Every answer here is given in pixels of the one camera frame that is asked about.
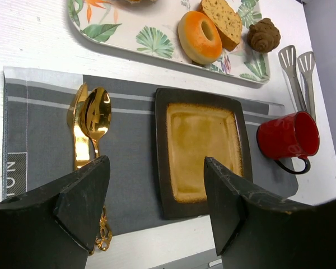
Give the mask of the gold knife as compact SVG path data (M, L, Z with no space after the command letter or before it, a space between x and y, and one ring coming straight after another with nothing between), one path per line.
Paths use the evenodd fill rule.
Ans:
M87 83L83 83L76 92L67 112L67 124L73 137L74 170L78 170L90 162L89 139L80 127L80 112L87 97Z

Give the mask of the dark brown chocolate pastry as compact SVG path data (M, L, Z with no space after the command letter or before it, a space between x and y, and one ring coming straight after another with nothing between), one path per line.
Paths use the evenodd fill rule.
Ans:
M247 43L259 53L269 53L279 46L281 35L270 18L263 18L249 26Z

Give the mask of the brown square ceramic plate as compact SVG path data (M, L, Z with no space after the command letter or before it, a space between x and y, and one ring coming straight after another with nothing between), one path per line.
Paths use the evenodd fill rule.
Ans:
M213 157L235 174L253 180L248 134L238 100L194 90L158 88L155 127L164 218L208 213L205 157Z

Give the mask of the orange round sponge cake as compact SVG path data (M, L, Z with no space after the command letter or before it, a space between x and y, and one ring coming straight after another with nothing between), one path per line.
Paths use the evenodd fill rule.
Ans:
M109 1L110 3L116 3L116 4L126 4L126 3L130 3L130 4L138 4L141 2L157 2L157 0L111 0Z

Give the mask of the red enamel mug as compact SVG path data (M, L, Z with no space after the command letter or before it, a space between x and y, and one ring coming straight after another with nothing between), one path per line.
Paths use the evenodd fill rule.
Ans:
M301 175L310 171L309 156L317 154L320 147L318 127L312 116L299 111L262 123L256 132L261 153L288 173ZM301 171L286 167L280 159L297 157L305 163Z

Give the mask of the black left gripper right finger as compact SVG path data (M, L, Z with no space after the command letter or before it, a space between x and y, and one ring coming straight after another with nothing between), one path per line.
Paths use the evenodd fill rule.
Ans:
M212 157L204 183L224 268L336 268L336 199L311 206L283 198Z

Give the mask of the brown bread slice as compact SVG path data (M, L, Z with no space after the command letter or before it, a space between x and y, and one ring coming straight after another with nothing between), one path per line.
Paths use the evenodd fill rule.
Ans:
M242 20L225 0L202 0L199 11L215 24L222 46L233 51L240 43Z

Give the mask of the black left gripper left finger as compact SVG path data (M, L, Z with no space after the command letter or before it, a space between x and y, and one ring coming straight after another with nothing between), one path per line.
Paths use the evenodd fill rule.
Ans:
M0 202L0 268L85 268L110 180L110 160Z

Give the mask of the gold spoon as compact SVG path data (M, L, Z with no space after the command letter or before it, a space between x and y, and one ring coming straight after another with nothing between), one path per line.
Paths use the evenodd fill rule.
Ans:
M93 144L95 157L100 156L99 140L109 130L111 122L111 101L108 92L97 87L92 90L80 112L80 128ZM106 208L102 209L99 235L96 237L95 244L101 251L107 251L113 235L108 225Z

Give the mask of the grey striped placemat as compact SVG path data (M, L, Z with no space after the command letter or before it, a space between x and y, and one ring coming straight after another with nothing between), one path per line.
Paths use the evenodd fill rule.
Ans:
M33 68L5 67L3 196L11 198L73 171L71 101L82 84L110 95L113 120L100 141L110 159L106 195L114 235L169 223L158 183L154 100L157 86Z

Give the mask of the floral white serving tray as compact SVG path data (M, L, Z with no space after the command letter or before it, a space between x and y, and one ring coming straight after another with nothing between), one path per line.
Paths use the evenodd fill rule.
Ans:
M270 80L267 54L253 51L246 41L231 52L223 49L208 65L193 62L180 46L178 23L199 1L67 1L73 26L88 40L150 57L258 84Z

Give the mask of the stainless steel serving tongs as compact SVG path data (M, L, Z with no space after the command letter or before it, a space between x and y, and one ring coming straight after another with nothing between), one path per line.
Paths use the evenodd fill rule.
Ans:
M309 51L297 56L295 46L289 45L279 51L278 57L290 83L297 110L309 113L316 121L312 81L315 68L314 53Z

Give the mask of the orange glazed bagel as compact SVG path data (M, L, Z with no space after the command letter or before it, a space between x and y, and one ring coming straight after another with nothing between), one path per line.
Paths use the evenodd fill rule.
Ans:
M215 24L201 12L184 14L178 23L178 36L185 54L198 64L211 64L222 53L222 41Z

